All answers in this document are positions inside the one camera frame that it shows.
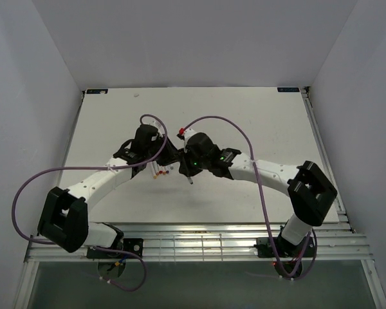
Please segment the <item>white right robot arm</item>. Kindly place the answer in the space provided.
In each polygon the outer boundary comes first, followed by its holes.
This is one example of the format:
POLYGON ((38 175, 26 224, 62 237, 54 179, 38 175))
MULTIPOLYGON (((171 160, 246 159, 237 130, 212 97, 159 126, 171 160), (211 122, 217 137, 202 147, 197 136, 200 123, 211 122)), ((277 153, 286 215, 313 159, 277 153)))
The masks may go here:
POLYGON ((184 141, 180 151, 179 172, 193 177, 207 170, 219 178, 261 184, 290 198, 293 215, 278 236, 279 251, 292 256, 313 227, 323 224, 337 190, 319 166, 311 161, 302 165, 282 165, 265 160, 252 160, 240 150, 220 149, 205 133, 181 129, 184 141))

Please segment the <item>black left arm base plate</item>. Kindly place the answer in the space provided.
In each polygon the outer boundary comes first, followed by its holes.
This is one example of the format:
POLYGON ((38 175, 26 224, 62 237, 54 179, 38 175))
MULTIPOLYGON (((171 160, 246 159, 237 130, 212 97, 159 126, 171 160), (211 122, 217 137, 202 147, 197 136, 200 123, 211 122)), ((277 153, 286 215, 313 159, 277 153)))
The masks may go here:
MULTIPOLYGON (((113 250, 124 250, 136 254, 139 257, 143 256, 143 243, 144 239, 142 238, 123 238, 120 241, 117 241, 113 244, 110 249, 113 250)), ((112 252, 102 252, 99 250, 94 250, 88 248, 86 252, 86 257, 88 259, 122 259, 123 254, 112 253, 112 252)))

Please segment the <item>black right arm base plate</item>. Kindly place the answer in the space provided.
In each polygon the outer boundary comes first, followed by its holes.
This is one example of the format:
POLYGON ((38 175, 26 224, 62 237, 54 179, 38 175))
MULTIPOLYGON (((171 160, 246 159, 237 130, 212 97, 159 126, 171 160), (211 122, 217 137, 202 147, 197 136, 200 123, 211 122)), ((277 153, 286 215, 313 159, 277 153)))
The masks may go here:
MULTIPOLYGON (((305 236, 298 245, 292 245, 288 241, 278 237, 273 237, 273 242, 280 258, 297 258, 301 256, 312 258, 316 249, 314 239, 311 236, 305 236)), ((257 256, 259 258, 275 257, 273 245, 269 237, 257 238, 254 247, 257 250, 257 256)))

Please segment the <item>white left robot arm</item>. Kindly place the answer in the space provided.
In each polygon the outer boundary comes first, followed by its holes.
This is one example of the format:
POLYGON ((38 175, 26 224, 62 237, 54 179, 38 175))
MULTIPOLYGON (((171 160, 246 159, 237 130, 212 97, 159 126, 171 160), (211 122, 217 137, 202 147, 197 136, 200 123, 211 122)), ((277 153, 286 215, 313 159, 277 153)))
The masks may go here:
POLYGON ((121 184, 143 171, 148 160, 160 165, 178 161, 178 149, 158 128, 142 124, 134 138, 124 142, 104 168, 66 189, 54 187, 47 195, 38 232, 65 251, 101 247, 109 256, 119 256, 124 243, 118 228, 89 220, 92 208, 121 184))

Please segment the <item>yellow capped white marker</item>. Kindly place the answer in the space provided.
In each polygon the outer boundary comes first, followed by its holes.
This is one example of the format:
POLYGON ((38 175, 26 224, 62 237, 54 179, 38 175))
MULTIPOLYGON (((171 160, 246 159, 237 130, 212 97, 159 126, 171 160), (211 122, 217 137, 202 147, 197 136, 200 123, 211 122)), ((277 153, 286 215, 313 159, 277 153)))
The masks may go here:
POLYGON ((154 178, 154 179, 157 179, 157 177, 158 177, 158 172, 157 172, 157 170, 156 170, 156 168, 155 168, 155 164, 154 164, 153 162, 151 162, 151 169, 152 169, 152 176, 153 176, 153 178, 154 178))

